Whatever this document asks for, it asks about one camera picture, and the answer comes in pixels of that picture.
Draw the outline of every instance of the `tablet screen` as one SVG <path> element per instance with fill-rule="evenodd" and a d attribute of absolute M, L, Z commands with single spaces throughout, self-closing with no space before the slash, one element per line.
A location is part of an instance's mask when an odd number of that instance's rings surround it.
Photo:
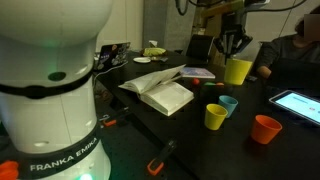
<path fill-rule="evenodd" d="M 292 92 L 275 102 L 320 123 L 320 103 L 317 101 Z"/>

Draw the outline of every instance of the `wall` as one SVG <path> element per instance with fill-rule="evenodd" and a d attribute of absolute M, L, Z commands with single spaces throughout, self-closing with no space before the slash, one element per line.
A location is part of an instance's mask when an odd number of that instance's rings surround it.
<path fill-rule="evenodd" d="M 174 0 L 145 0 L 144 7 L 144 47 L 148 47 L 149 40 L 156 40 L 159 47 L 185 52 L 191 38 L 195 6 L 189 4 L 184 16 L 179 15 Z"/>
<path fill-rule="evenodd" d="M 181 8 L 184 10 L 184 0 L 180 0 Z M 189 3 L 188 11 L 180 16 L 174 0 L 168 1 L 168 12 L 166 20 L 166 31 L 164 47 L 169 50 L 182 49 L 186 52 L 191 39 L 193 19 L 196 7 Z"/>
<path fill-rule="evenodd" d="M 301 0 L 271 0 L 262 9 L 280 9 L 293 6 Z M 296 23 L 320 4 L 319 0 L 308 0 L 303 5 L 290 11 L 283 12 L 252 12 L 247 16 L 246 31 L 253 37 L 253 42 L 242 53 L 246 58 L 253 61 L 259 51 L 259 41 L 272 41 L 273 39 L 295 34 Z"/>
<path fill-rule="evenodd" d="M 142 48 L 144 0 L 114 0 L 109 20 L 98 35 L 96 51 L 112 43 L 131 42 L 131 49 Z"/>

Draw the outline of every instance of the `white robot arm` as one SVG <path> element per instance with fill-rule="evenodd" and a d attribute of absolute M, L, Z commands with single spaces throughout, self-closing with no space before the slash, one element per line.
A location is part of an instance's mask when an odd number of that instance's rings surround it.
<path fill-rule="evenodd" d="M 19 179 L 108 179 L 91 75 L 112 2 L 0 2 L 0 119 L 20 152 Z"/>

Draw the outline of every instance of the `tablet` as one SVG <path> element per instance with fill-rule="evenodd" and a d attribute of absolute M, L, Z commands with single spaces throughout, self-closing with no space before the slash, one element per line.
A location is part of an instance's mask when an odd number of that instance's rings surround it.
<path fill-rule="evenodd" d="M 318 100 L 287 90 L 270 98 L 269 101 L 282 109 L 320 125 L 320 101 Z"/>

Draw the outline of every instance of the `person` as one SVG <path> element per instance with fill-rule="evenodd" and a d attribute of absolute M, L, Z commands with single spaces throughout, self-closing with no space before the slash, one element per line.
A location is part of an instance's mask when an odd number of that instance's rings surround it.
<path fill-rule="evenodd" d="M 295 27 L 296 34 L 279 37 L 263 44 L 256 64 L 259 75 L 268 79 L 272 73 L 272 64 L 281 58 L 320 63 L 320 38 L 316 37 L 320 32 L 320 25 L 317 24 L 320 23 L 320 5 L 310 14 L 316 16 L 312 16 L 315 17 L 315 23 L 306 24 L 306 19 L 302 19 Z M 308 34 L 305 33 L 305 24 L 310 29 Z"/>

